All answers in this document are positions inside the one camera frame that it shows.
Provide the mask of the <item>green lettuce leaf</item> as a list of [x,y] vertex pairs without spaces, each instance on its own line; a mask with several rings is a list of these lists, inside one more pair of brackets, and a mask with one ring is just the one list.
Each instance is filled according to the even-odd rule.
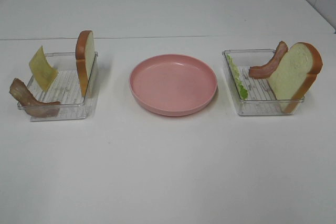
[[235,81],[235,85],[237,87],[239,96],[241,99],[246,100],[248,98],[248,91],[247,89],[243,86],[242,81],[240,80],[240,74],[239,74],[239,70],[238,67],[234,64],[233,59],[230,55],[226,56],[226,59],[228,60],[228,64],[230,66],[234,81]]

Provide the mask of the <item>bread slice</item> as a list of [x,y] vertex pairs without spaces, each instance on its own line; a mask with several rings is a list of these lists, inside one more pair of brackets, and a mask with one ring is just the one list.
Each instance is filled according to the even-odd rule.
[[75,58],[81,95],[84,97],[95,58],[92,30],[84,30],[79,34],[75,48]]
[[282,112],[290,114],[315,82],[323,62],[317,49],[306,42],[298,42],[288,48],[281,41],[276,53],[280,53],[282,58],[267,82],[276,99],[282,101]]

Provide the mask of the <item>bacon strip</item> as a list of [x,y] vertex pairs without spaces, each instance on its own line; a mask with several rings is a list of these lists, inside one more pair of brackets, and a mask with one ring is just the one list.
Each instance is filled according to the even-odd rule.
[[40,102],[27,89],[26,85],[18,78],[14,78],[10,85],[9,93],[22,106],[26,107],[26,113],[37,118],[49,118],[59,113],[59,101]]
[[284,41],[280,41],[273,57],[262,66],[249,68],[249,77],[254,79],[266,79],[277,69],[283,56],[288,52],[288,46]]

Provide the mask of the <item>pink round plate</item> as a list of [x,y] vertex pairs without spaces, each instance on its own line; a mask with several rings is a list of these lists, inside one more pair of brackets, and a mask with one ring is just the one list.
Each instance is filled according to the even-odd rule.
[[129,85],[137,103],[150,112],[185,116],[205,108],[217,91],[214,71],[186,55],[148,58],[131,72]]

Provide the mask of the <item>right clear plastic tray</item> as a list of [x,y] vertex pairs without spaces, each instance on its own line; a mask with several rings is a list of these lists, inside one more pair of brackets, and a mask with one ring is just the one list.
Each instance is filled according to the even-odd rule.
[[[267,80],[253,79],[248,75],[251,66],[266,64],[274,53],[274,49],[225,50],[222,52],[225,78],[238,115],[286,115],[280,107],[282,101],[276,99]],[[234,64],[238,67],[240,80],[248,91],[248,98],[246,100],[241,99],[239,96],[228,60],[226,59],[227,55],[232,57]],[[304,98],[300,99],[297,107],[304,101]]]

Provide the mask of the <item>clear plastic tray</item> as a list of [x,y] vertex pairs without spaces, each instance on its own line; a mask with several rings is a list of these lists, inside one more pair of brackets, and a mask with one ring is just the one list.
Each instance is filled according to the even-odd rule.
[[[248,75],[251,66],[266,64],[274,53],[274,49],[225,50],[222,52],[225,78],[238,115],[286,115],[280,107],[282,101],[276,99],[267,80],[253,79]],[[227,55],[232,57],[234,64],[238,67],[240,80],[248,91],[248,98],[246,100],[241,99],[239,96],[228,60],[226,59]],[[304,101],[304,98],[300,99],[297,107]]]
[[89,77],[86,95],[83,97],[79,83],[74,52],[45,54],[48,63],[57,69],[58,74],[47,91],[43,91],[34,77],[27,83],[27,89],[34,98],[43,103],[59,101],[60,105],[24,106],[17,104],[19,110],[30,115],[30,120],[59,121],[85,119],[94,114],[99,85],[97,84],[98,53],[94,53],[94,62]]

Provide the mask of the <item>left clear plastic tray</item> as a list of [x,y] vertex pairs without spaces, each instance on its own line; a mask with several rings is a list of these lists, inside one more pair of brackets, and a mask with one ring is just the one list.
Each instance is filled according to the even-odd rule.
[[98,53],[94,53],[94,62],[89,77],[86,95],[83,97],[79,83],[74,52],[45,54],[48,63],[57,69],[58,74],[47,91],[43,91],[34,77],[27,83],[27,89],[34,98],[43,103],[59,101],[60,105],[24,106],[17,104],[19,110],[30,115],[30,120],[59,121],[85,119],[94,114],[99,85],[97,84]]

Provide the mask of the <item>yellow cheese slice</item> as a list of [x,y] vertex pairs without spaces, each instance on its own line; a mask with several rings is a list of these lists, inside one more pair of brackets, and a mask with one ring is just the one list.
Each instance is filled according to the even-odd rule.
[[40,46],[31,58],[29,67],[38,85],[43,91],[47,92],[57,77],[58,70],[48,63],[43,46]]

